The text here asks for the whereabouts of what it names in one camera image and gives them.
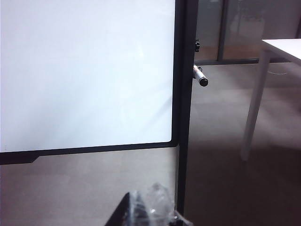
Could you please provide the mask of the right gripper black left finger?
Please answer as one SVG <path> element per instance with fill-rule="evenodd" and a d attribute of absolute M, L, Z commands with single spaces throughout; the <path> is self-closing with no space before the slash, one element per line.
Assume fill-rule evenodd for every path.
<path fill-rule="evenodd" d="M 105 226 L 130 226 L 130 193 L 126 193 L 114 212 L 111 214 Z"/>

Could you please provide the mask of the right gripper tape-wrapped right finger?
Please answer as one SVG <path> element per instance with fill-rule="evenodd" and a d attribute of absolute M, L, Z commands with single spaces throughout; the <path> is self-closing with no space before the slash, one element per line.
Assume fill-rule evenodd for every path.
<path fill-rule="evenodd" d="M 154 183 L 146 194 L 134 191 L 130 194 L 130 225 L 132 226 L 190 226 L 174 208 L 169 190 Z"/>

